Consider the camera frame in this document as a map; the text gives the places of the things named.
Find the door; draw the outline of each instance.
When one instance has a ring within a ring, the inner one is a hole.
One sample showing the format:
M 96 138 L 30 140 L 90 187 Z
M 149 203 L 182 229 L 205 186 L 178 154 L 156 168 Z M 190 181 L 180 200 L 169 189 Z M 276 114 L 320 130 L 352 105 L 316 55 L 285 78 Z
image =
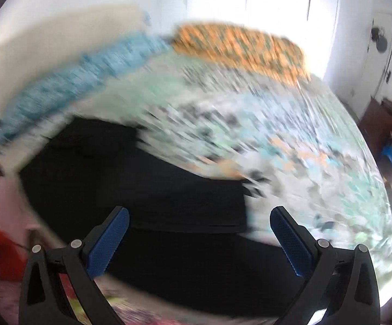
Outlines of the door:
M 392 55 L 392 15 L 375 13 L 372 27 L 378 27 L 387 39 L 387 50 L 380 53 L 377 44 L 371 40 L 369 31 L 368 55 L 363 68 L 362 77 L 351 91 L 348 105 L 360 119 L 368 107 L 371 97 L 379 93 L 383 82 L 387 80 L 387 69 Z

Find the patterned bedsheet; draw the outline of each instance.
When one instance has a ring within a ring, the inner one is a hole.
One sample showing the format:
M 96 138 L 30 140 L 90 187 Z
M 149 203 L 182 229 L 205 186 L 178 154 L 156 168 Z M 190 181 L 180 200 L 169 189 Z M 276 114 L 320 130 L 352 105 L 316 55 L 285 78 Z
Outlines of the patterned bedsheet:
M 297 89 L 170 52 L 43 120 L 19 146 L 42 147 L 44 133 L 73 115 L 142 124 L 142 146 L 153 155 L 201 176 L 245 178 L 248 238 L 278 244 L 269 215 L 283 205 L 317 239 L 366 244 L 381 303 L 392 296 L 392 214 L 382 178 L 356 124 L 318 78 Z

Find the silver screw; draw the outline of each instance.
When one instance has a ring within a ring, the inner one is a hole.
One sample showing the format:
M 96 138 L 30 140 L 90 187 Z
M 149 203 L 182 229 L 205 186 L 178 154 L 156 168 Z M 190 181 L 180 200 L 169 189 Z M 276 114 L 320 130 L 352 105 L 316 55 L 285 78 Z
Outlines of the silver screw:
M 41 246 L 39 244 L 36 244 L 32 247 L 33 253 L 38 253 L 40 250 L 41 250 Z
M 80 247 L 82 245 L 82 241 L 80 241 L 80 240 L 73 240 L 72 242 L 71 242 L 71 247 L 72 248 L 78 248 L 78 247 Z
M 330 243 L 329 243 L 329 241 L 327 241 L 325 239 L 321 239 L 321 240 L 318 240 L 318 245 L 321 248 L 327 248 L 330 245 Z
M 365 246 L 364 244 L 359 244 L 359 250 L 360 250 L 361 252 L 366 253 L 366 252 L 368 251 L 368 247 Z

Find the black cloth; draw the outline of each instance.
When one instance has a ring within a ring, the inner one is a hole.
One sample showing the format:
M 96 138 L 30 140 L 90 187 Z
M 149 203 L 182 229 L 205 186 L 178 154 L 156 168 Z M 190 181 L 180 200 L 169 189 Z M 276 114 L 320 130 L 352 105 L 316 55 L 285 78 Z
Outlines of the black cloth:
M 20 172 L 32 207 L 67 243 L 115 205 L 127 207 L 130 228 L 111 275 L 200 311 L 281 315 L 303 279 L 281 248 L 235 233 L 246 229 L 241 183 L 169 165 L 137 149 L 135 138 L 133 128 L 74 120 Z

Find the beige headboard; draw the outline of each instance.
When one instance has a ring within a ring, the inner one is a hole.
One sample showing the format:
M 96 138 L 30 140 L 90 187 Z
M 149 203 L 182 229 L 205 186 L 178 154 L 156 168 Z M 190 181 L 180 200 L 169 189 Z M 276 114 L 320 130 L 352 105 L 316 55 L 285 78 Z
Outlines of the beige headboard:
M 26 84 L 98 50 L 123 34 L 144 31 L 135 5 L 106 5 L 49 19 L 0 45 L 0 116 Z

